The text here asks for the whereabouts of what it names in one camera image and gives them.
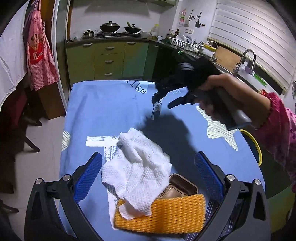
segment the pink sleeve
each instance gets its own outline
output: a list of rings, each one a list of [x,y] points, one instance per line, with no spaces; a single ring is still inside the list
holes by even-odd
[[[285,108],[277,94],[269,93],[267,97],[271,112],[264,125],[255,130],[255,136],[284,167],[292,181],[292,191],[296,192],[296,115]]]

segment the tile floor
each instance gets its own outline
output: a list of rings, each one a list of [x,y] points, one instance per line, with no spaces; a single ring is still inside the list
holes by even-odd
[[[46,182],[59,179],[65,117],[40,121],[42,126],[28,126],[26,132],[27,137],[39,147],[40,152],[30,152],[30,147],[25,144],[24,151],[15,157],[14,194],[0,193],[0,199],[4,204],[19,209],[18,213],[10,214],[9,219],[13,230],[21,240],[24,240],[26,208],[34,181],[39,177]]]

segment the stove burner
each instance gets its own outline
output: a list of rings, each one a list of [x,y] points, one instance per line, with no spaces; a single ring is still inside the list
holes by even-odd
[[[109,36],[119,36],[117,32],[102,32],[100,34],[97,34],[97,37],[109,37]]]
[[[140,37],[141,36],[140,33],[130,33],[130,32],[124,32],[124,33],[121,33],[120,35],[122,35],[122,36],[131,36],[131,37]]]

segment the hanging utensil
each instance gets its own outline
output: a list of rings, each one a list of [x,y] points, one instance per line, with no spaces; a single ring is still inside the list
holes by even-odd
[[[128,25],[128,27],[124,27],[124,29],[129,33],[137,33],[142,30],[139,27],[135,27],[134,24],[131,26],[131,24],[129,22],[127,22],[127,25]]]
[[[188,27],[189,27],[190,20],[193,19],[192,13],[193,13],[193,9],[192,9],[192,11],[191,11],[191,13],[190,13],[189,18],[185,20],[185,23],[184,23],[183,27],[185,27],[185,28],[188,28]]]
[[[196,28],[199,28],[200,27],[200,16],[201,15],[202,15],[202,11],[200,11],[200,15],[199,16],[196,16],[196,17],[198,17],[197,22],[195,23],[195,27]]]
[[[120,28],[120,26],[117,23],[112,23],[112,21],[109,21],[108,23],[103,23],[102,26],[100,26],[100,29],[103,32],[115,32]]]

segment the cutting board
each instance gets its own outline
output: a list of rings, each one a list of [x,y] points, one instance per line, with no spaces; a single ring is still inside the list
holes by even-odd
[[[215,52],[215,57],[218,59],[217,64],[233,73],[235,65],[240,62],[241,57],[237,54],[219,46]]]

